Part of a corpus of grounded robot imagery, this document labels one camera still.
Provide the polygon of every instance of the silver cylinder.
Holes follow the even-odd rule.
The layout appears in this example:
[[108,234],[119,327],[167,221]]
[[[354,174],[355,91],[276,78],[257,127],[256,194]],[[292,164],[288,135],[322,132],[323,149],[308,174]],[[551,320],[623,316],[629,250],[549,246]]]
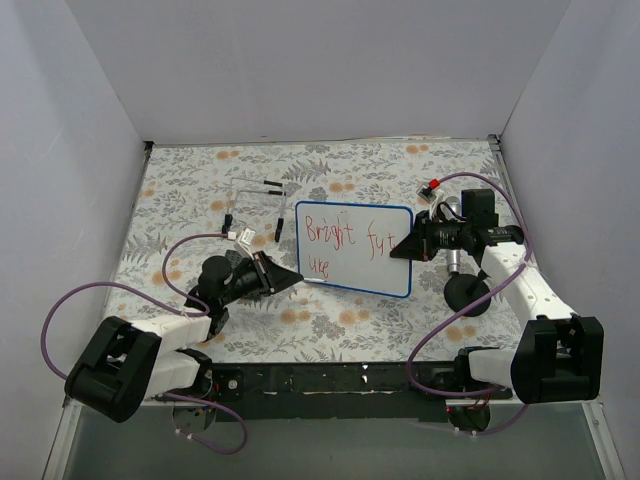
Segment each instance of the silver cylinder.
[[[458,197],[448,197],[445,202],[449,204],[451,210],[456,212],[457,215],[461,214],[462,207]],[[456,220],[448,209],[443,208],[442,211],[444,212],[447,220]],[[447,271],[449,272],[449,275],[456,275],[460,273],[460,250],[447,250]]]

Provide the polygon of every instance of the white wall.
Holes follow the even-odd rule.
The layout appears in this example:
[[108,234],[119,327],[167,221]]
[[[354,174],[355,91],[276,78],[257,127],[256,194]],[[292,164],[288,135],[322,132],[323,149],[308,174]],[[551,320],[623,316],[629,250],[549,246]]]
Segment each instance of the white wall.
[[[108,279],[142,168],[142,143],[63,0],[0,1],[0,478],[42,475],[63,382],[39,351],[72,286]],[[104,291],[54,319],[69,370]]]
[[145,140],[500,133],[569,0],[67,0]]
[[504,132],[552,286],[605,327],[605,414],[640,478],[640,3],[573,0]]

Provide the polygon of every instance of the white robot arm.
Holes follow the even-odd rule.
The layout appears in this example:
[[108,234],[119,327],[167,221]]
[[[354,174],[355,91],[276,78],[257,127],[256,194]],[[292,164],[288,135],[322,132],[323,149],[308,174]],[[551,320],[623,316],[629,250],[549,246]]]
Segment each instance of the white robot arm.
[[[499,227],[492,190],[462,192],[462,215],[451,209],[437,218],[420,212],[412,232],[391,252],[395,258],[428,261],[440,249],[465,250],[481,271],[478,277],[453,276],[445,299],[455,311],[478,300],[522,266],[526,249],[519,227]],[[452,264],[458,264],[452,256]],[[466,383],[483,382],[513,389],[524,403],[588,400],[597,396],[604,331],[593,317],[580,317],[549,287],[538,269],[524,270],[502,290],[513,309],[522,337],[516,348],[464,348],[456,358],[458,376]],[[471,310],[476,316],[489,301]]]
[[145,398],[169,391],[200,398],[210,392],[211,359],[189,347],[220,332],[229,318],[226,305],[273,295],[303,280],[264,252],[252,253],[250,240],[243,232],[236,244],[240,253],[205,260],[189,292],[202,303],[187,300],[184,315],[103,320],[69,373],[66,394],[123,422]]

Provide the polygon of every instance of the floral tablecloth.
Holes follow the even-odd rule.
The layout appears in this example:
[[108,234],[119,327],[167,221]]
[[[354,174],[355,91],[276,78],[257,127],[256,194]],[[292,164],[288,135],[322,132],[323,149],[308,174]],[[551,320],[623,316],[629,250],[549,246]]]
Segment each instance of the floral tablecloth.
[[[424,209],[415,193],[422,181],[463,170],[501,181],[483,141],[157,147],[140,190],[117,281],[181,305],[182,299],[164,285],[163,256],[185,236],[220,231],[228,202],[233,202],[227,186],[230,177],[284,183],[290,200],[279,243],[274,242],[278,197],[242,196],[234,228],[239,231],[246,225],[256,230],[254,249],[295,269],[297,201],[406,205],[417,213]],[[480,187],[480,181],[464,178],[441,188],[448,196]],[[511,215],[502,199],[497,199],[497,208],[502,222],[509,223]],[[172,257],[169,278],[188,290],[196,283],[201,262],[230,248],[231,242],[217,239],[185,244]],[[466,255],[462,257],[463,272],[477,271]],[[429,263],[414,263],[412,294],[406,299],[298,284],[258,303],[230,305],[231,318],[223,331],[199,348],[214,361],[226,363],[402,361],[426,333],[451,315],[443,298],[446,280],[441,253]],[[163,311],[113,291],[107,313],[132,319]],[[464,345],[500,346],[518,338],[513,313],[496,298],[484,315],[459,320],[427,344],[418,358],[448,360]]]

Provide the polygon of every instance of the handwritten word bright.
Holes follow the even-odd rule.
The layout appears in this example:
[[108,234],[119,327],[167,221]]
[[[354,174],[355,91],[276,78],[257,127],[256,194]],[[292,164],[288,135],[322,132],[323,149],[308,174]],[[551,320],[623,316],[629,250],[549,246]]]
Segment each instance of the handwritten word bright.
[[341,227],[340,218],[336,217],[336,220],[336,224],[328,225],[327,220],[323,218],[322,221],[324,222],[324,225],[318,227],[313,224],[313,218],[311,218],[309,215],[306,215],[305,224],[307,226],[307,236],[309,237],[309,240],[312,242],[331,242],[334,244],[334,250],[340,250],[340,247],[344,246],[346,233],[347,241],[351,245],[355,245],[356,242],[351,238],[351,232],[353,232],[353,228],[351,228],[348,223],[344,227]]

